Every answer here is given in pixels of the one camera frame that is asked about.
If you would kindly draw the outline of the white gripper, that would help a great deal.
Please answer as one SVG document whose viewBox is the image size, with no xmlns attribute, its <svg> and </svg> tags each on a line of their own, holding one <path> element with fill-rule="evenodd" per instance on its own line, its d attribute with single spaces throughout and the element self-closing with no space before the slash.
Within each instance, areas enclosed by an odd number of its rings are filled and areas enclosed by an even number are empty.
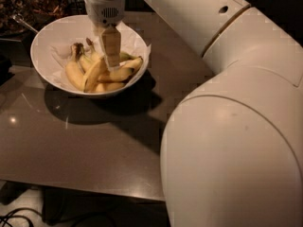
<svg viewBox="0 0 303 227">
<path fill-rule="evenodd" d="M 121 34 L 115 27 L 124 18 L 125 0 L 84 0 L 89 19 L 106 27 L 99 34 L 99 42 L 109 70 L 119 66 Z"/>
</svg>

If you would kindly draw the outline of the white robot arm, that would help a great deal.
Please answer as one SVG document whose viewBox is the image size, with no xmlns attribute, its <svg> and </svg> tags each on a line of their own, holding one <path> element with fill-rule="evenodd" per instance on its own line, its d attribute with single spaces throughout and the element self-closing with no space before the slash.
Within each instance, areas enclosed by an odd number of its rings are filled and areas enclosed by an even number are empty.
<svg viewBox="0 0 303 227">
<path fill-rule="evenodd" d="M 84 0 L 110 24 L 122 0 Z M 171 227 L 303 227 L 302 49 L 245 0 L 144 0 L 213 71 L 165 127 Z"/>
</svg>

